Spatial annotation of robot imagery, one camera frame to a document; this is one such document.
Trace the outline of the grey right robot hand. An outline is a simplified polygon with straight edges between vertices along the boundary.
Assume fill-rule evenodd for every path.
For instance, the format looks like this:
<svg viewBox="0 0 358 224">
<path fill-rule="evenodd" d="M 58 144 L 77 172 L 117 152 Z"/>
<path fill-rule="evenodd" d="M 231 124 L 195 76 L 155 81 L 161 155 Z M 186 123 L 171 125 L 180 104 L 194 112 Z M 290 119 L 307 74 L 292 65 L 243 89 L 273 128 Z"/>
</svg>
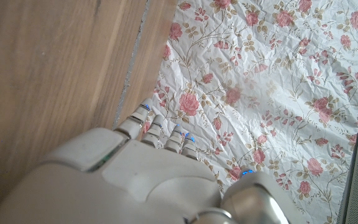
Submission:
<svg viewBox="0 0 358 224">
<path fill-rule="evenodd" d="M 158 148 L 163 118 L 141 129 L 144 100 L 116 129 L 91 129 L 52 151 L 0 204 L 0 223 L 301 223 L 267 174 L 244 167 L 221 193 L 176 126 Z"/>
</svg>

